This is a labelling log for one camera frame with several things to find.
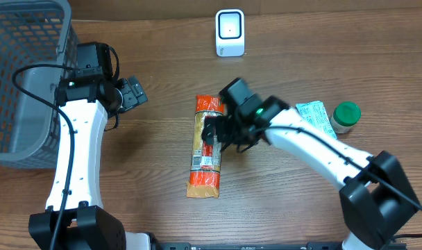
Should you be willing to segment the red orange snack bag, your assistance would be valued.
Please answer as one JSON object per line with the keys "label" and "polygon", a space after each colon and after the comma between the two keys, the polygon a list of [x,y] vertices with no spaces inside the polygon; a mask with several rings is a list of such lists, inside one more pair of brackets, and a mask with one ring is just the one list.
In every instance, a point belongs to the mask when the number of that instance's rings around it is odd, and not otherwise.
{"label": "red orange snack bag", "polygon": [[216,136],[213,142],[202,140],[206,117],[223,115],[224,105],[219,97],[211,95],[196,96],[196,112],[194,117],[194,139],[192,144],[192,165],[187,182],[188,198],[218,198],[221,170],[221,143]]}

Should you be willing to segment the teal wet wipes pack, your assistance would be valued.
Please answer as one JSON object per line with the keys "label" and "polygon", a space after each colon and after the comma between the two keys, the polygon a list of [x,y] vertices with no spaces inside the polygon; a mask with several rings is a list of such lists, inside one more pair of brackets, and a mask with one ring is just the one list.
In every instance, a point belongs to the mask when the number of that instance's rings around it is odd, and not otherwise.
{"label": "teal wet wipes pack", "polygon": [[308,123],[323,131],[325,134],[336,139],[337,136],[330,124],[325,106],[321,101],[309,103],[297,103],[296,109]]}

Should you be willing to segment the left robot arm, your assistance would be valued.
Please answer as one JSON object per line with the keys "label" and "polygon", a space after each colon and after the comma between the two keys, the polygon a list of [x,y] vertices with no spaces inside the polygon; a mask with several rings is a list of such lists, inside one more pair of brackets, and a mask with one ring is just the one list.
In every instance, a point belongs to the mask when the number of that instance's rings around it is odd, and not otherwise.
{"label": "left robot arm", "polygon": [[28,230],[41,249],[154,249],[150,233],[129,233],[103,208],[99,187],[106,124],[147,102],[139,81],[119,77],[115,50],[78,44],[77,65],[56,90],[60,139],[46,210],[31,215]]}

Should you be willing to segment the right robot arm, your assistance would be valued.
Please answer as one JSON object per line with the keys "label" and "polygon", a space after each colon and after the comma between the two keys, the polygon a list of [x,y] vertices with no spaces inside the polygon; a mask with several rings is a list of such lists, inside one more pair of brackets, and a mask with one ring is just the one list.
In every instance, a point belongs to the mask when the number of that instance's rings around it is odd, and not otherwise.
{"label": "right robot arm", "polygon": [[226,114],[205,119],[204,142],[242,153],[263,139],[306,162],[339,192],[350,234],[342,249],[386,249],[420,204],[398,159],[350,147],[305,121],[288,103],[252,92],[236,78],[219,92]]}

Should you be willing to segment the green lid jar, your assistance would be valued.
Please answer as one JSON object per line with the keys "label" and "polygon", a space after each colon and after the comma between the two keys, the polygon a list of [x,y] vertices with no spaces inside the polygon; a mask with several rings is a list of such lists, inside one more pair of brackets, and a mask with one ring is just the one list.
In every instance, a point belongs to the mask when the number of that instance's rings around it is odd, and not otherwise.
{"label": "green lid jar", "polygon": [[360,107],[351,101],[340,103],[330,117],[330,124],[333,131],[338,134],[349,132],[361,117]]}

